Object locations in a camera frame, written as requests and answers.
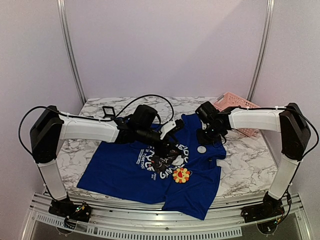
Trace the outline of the orange yellow flower brooch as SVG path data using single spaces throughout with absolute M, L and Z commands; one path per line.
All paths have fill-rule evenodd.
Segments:
M 192 171 L 188 170 L 187 168 L 177 168 L 174 170 L 172 177 L 173 181 L 177 184 L 185 184 L 190 180 L 192 175 Z

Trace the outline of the blue printed t-shirt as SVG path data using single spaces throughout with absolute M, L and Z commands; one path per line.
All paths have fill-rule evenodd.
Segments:
M 223 145 L 201 145 L 196 130 L 202 123 L 196 114 L 181 116 L 184 128 L 176 133 L 181 151 L 169 166 L 157 172 L 152 166 L 154 148 L 140 142 L 102 142 L 81 176 L 82 190 L 145 204 L 163 203 L 163 210 L 178 211 L 204 220 L 220 184 L 217 160 L 226 157 Z M 178 168 L 192 171 L 186 183 L 175 183 Z

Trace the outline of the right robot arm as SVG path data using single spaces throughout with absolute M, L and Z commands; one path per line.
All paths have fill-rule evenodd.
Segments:
M 280 133 L 281 160 L 273 182 L 265 193 L 258 213 L 269 218 L 278 210 L 278 205 L 289 189 L 311 138 L 311 124 L 299 106 L 291 102 L 283 107 L 229 106 L 222 111 L 206 101 L 195 113 L 205 124 L 197 130 L 201 145 L 214 144 L 224 138 L 229 130 L 257 129 Z

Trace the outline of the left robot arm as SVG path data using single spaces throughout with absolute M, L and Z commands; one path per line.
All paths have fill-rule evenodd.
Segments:
M 151 125 L 158 116 L 154 108 L 145 104 L 140 104 L 127 117 L 113 115 L 109 119 L 70 115 L 58 111 L 54 105 L 45 107 L 30 130 L 31 156 L 48 193 L 55 201 L 55 209 L 63 217 L 70 217 L 75 211 L 56 162 L 65 140 L 94 140 L 115 144 L 141 142 L 153 147 L 151 164 L 154 170 L 162 170 L 161 159 L 168 159 L 172 163 L 181 152 L 173 136 L 176 122 L 171 119 L 160 130 L 155 130 Z

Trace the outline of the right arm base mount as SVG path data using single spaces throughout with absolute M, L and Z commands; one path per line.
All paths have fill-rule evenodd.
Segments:
M 241 209 L 240 215 L 244 218 L 245 223 L 250 223 L 282 216 L 284 212 L 285 210 L 282 201 L 277 200 L 245 206 Z

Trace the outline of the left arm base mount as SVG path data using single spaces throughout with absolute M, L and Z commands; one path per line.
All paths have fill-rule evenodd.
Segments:
M 67 220 L 88 223 L 91 218 L 92 208 L 86 202 L 74 203 L 69 198 L 66 198 L 64 200 L 52 200 L 48 212 Z

